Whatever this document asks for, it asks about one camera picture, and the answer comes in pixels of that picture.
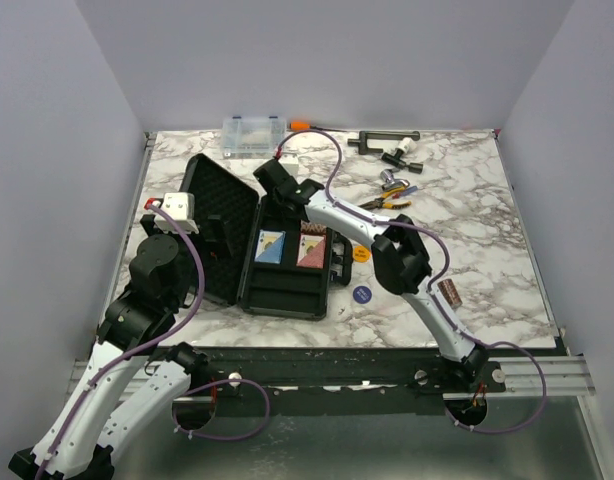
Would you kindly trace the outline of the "blue playing card deck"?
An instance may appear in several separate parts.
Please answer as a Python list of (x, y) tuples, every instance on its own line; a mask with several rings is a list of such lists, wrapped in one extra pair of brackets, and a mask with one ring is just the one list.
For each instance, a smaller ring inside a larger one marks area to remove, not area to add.
[(280, 264), (285, 236), (285, 231), (261, 229), (256, 243), (254, 261), (256, 263)]

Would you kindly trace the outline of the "orange big blind button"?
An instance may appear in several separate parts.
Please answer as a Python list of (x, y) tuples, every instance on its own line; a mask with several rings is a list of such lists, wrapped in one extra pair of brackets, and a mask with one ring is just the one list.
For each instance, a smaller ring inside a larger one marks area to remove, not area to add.
[(366, 263), (371, 258), (371, 251), (361, 245), (355, 246), (353, 248), (352, 258), (355, 262)]

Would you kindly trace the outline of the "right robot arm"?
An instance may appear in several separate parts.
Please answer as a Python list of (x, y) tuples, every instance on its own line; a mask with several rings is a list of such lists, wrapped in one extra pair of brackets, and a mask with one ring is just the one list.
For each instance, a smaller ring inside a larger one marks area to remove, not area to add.
[(404, 215), (391, 219), (338, 199), (313, 180), (299, 183), (276, 159), (258, 167), (254, 177), (282, 212), (324, 225), (369, 249), (378, 283), (402, 297), (434, 337), (449, 384), (467, 392), (481, 383), (488, 353), (432, 284), (422, 228)]

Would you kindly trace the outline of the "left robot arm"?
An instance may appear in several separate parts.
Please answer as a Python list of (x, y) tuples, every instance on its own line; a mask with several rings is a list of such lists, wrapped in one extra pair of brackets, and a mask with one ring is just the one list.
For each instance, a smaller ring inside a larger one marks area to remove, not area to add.
[(138, 247), (130, 282), (107, 308), (97, 341), (75, 390), (49, 431), (13, 455), (10, 470), (21, 479), (110, 479), (129, 444), (172, 402), (186, 393), (214, 391), (226, 377), (207, 355), (182, 342), (171, 347), (153, 376), (127, 400), (135, 375), (165, 339), (193, 316), (205, 291), (200, 254), (192, 243), (198, 227), (187, 194), (155, 200), (147, 209), (156, 230)]

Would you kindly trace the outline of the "peach blue poker chip stack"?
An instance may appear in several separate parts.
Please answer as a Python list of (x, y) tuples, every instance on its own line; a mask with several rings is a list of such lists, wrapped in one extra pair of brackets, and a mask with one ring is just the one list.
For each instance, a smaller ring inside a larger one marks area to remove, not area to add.
[(321, 224), (312, 222), (301, 222), (300, 232), (306, 235), (325, 235), (327, 227)]

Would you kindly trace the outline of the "black foam-lined poker case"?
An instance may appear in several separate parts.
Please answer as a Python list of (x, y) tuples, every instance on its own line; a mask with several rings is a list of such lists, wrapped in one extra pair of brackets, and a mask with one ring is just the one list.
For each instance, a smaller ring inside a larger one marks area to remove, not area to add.
[[(226, 305), (237, 305), (251, 314), (320, 320), (327, 313), (329, 287), (349, 284), (352, 273), (351, 242), (327, 228), (322, 269), (296, 266), (301, 222), (285, 216), (266, 196), (204, 154), (192, 157), (186, 166), (181, 191), (194, 198), (198, 233), (191, 239), (205, 272), (205, 296)], [(211, 256), (208, 216), (221, 215), (242, 225), (240, 255), (233, 259)], [(285, 231), (280, 264), (256, 263), (259, 231)]]

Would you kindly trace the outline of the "red playing card deck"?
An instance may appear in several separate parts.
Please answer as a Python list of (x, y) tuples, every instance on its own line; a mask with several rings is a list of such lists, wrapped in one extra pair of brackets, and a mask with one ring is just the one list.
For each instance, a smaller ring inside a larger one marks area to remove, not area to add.
[(326, 236), (302, 234), (300, 236), (296, 266), (322, 269), (326, 253)]

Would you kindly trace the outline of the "orange black poker chip stack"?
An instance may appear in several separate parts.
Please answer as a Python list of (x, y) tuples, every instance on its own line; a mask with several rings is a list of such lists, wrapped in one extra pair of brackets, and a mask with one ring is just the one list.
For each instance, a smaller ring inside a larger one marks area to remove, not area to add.
[(462, 298), (451, 278), (439, 281), (438, 289), (452, 309), (456, 310), (462, 305)]

